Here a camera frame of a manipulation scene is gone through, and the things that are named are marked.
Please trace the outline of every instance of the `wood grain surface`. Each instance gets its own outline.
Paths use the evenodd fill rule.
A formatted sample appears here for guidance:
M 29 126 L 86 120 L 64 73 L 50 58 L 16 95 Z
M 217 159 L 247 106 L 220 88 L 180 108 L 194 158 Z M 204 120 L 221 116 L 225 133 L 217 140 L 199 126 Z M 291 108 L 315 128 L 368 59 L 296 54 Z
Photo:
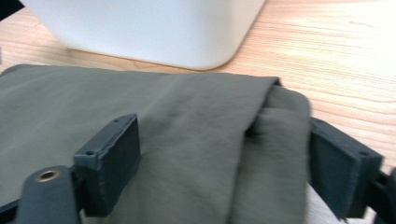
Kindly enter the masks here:
M 0 72 L 19 63 L 165 73 L 185 69 L 67 49 L 23 9 L 0 22 Z M 268 0 L 236 55 L 214 72 L 281 77 L 313 116 L 396 166 L 396 2 Z

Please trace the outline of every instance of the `white plastic container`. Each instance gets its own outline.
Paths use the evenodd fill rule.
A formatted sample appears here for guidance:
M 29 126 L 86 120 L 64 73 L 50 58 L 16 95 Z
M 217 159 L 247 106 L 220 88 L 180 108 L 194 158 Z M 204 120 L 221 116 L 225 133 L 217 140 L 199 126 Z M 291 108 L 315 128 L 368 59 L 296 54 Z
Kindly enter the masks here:
M 21 0 L 67 47 L 204 70 L 236 53 L 265 0 Z

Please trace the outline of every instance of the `metal grommet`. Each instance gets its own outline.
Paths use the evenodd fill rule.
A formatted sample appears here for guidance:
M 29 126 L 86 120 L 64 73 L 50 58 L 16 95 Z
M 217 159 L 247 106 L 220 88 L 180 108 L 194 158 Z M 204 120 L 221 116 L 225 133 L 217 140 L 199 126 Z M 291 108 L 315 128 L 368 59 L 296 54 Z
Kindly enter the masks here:
M 48 170 L 35 177 L 37 182 L 46 182 L 55 179 L 61 174 L 59 170 Z

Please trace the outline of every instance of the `fabric fold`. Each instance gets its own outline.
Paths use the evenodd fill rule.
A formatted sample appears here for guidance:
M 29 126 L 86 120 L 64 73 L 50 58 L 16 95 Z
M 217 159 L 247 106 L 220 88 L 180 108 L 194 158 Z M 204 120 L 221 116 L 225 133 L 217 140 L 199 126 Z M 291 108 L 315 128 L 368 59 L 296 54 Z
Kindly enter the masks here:
M 29 174 L 71 165 L 110 120 L 136 113 L 139 170 L 113 213 L 87 222 L 301 223 L 309 105 L 277 82 L 12 67 L 0 76 L 0 204 Z

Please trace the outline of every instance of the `wooden table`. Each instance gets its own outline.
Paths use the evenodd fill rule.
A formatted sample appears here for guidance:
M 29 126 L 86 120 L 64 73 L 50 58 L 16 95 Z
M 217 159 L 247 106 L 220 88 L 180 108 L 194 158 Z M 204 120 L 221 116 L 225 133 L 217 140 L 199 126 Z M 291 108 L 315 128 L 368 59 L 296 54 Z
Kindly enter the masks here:
M 19 63 L 190 72 L 67 49 L 28 9 L 0 22 L 0 47 L 0 72 Z M 236 55 L 211 71 L 281 77 L 314 117 L 385 155 L 384 171 L 396 166 L 396 2 L 268 0 Z

